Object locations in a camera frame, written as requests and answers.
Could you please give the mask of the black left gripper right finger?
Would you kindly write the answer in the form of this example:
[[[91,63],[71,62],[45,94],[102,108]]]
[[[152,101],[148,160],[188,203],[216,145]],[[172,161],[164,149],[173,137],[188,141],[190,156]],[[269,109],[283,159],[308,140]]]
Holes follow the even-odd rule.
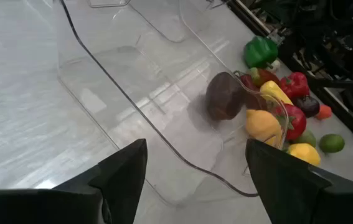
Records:
[[[272,224],[353,224],[353,181],[256,139],[245,157]]]

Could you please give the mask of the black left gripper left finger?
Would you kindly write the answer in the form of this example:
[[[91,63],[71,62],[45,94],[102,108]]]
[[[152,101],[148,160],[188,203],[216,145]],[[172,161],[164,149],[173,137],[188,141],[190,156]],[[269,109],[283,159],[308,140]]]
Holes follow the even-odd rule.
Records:
[[[0,224],[133,224],[147,160],[137,139],[52,189],[0,190]]]

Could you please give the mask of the yellow lemon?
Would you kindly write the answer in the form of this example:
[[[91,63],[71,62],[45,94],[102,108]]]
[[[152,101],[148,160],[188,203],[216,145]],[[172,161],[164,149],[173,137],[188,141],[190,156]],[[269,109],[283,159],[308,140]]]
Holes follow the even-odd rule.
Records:
[[[319,166],[321,163],[317,150],[308,143],[292,144],[288,147],[288,153],[314,166]]]

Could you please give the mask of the green lime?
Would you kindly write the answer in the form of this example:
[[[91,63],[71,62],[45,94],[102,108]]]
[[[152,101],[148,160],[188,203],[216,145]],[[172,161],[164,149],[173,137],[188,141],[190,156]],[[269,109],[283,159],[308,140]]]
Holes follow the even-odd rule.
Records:
[[[320,149],[325,153],[336,153],[343,150],[345,140],[338,134],[324,135],[319,142]]]
[[[314,134],[306,129],[298,138],[291,140],[293,144],[306,143],[311,145],[312,147],[316,147],[316,138]]]

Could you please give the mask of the orange-yellow citrus fruit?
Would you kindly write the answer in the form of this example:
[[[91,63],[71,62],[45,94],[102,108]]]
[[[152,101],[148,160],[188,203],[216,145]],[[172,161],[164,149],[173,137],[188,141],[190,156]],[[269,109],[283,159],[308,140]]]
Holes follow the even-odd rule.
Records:
[[[246,110],[247,133],[270,146],[276,146],[281,138],[279,121],[265,110]]]

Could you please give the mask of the small red-orange fruit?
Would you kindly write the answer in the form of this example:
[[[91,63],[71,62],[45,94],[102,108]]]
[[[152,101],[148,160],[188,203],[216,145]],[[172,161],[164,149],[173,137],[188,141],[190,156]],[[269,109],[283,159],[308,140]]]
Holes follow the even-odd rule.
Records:
[[[315,116],[316,119],[318,120],[324,120],[328,119],[332,116],[332,109],[328,105],[320,105],[319,106],[319,112]]]

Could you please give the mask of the dark purple eggplant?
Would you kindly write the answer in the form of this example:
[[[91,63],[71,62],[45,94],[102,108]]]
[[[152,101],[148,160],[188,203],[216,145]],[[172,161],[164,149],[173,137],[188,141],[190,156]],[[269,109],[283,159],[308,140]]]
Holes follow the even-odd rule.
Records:
[[[305,114],[307,118],[316,116],[320,111],[320,104],[318,100],[309,95],[294,98],[292,102]]]

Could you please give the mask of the long yellow pepper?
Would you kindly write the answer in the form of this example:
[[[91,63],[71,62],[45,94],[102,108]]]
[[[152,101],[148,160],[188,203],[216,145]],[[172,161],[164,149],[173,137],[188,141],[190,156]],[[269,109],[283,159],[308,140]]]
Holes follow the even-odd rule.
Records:
[[[262,86],[260,87],[260,92],[262,94],[271,95],[276,99],[282,101],[283,103],[293,105],[292,101],[274,81],[267,81],[262,84]]]

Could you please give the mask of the red chili pepper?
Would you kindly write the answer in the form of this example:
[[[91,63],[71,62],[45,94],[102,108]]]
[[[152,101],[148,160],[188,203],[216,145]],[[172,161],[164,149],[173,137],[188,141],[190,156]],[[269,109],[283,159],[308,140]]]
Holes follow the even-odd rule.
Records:
[[[259,92],[259,88],[254,85],[252,77],[250,75],[242,75],[240,77],[241,82],[247,87],[250,91],[245,91],[245,105],[247,109],[251,110],[266,110],[266,100],[261,97],[259,94],[254,94],[253,92]]]
[[[251,76],[253,84],[257,87],[261,87],[268,81],[273,81],[277,85],[280,84],[280,80],[275,74],[263,68],[250,68],[248,74]]]

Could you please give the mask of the red bell pepper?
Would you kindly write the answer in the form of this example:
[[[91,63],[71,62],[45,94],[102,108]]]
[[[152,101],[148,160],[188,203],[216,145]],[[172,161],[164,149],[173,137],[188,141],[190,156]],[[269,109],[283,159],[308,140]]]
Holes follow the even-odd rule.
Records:
[[[288,77],[280,80],[280,88],[289,99],[309,95],[309,86],[306,75],[300,72],[294,72]]]

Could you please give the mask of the dark brown avocado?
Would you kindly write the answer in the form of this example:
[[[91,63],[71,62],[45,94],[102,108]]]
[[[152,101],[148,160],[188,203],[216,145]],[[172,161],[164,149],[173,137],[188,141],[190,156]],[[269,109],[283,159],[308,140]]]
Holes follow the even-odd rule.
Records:
[[[231,74],[220,72],[211,79],[205,93],[205,104],[212,120],[231,120],[243,106],[244,90]]]

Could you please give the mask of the white garlic bulb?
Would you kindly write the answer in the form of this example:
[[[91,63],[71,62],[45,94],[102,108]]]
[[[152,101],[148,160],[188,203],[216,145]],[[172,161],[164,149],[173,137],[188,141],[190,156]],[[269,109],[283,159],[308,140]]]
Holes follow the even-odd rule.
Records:
[[[276,59],[271,63],[267,63],[266,69],[271,73],[276,73],[280,67],[281,67],[280,61]]]

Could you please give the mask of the green bell pepper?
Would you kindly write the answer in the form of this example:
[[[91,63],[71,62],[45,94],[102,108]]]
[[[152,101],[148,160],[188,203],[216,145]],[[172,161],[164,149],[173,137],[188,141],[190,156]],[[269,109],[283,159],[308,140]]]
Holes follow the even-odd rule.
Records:
[[[271,40],[255,36],[243,51],[243,59],[248,68],[267,68],[278,58],[278,46]]]

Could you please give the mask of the clear plastic basket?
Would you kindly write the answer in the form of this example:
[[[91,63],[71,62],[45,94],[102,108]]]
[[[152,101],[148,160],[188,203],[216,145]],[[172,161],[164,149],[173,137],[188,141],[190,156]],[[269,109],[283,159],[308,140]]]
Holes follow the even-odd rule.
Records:
[[[53,0],[59,78],[118,148],[136,139],[148,146],[146,181],[166,202],[197,197],[256,197],[245,158],[246,67],[227,50],[231,29],[214,21],[216,2],[180,0],[186,39],[167,40],[134,9],[92,8],[87,0]],[[227,72],[244,90],[231,120],[208,115],[205,93]]]
[[[186,39],[180,16],[180,0],[87,0],[92,8],[130,7],[162,36],[179,43]]]

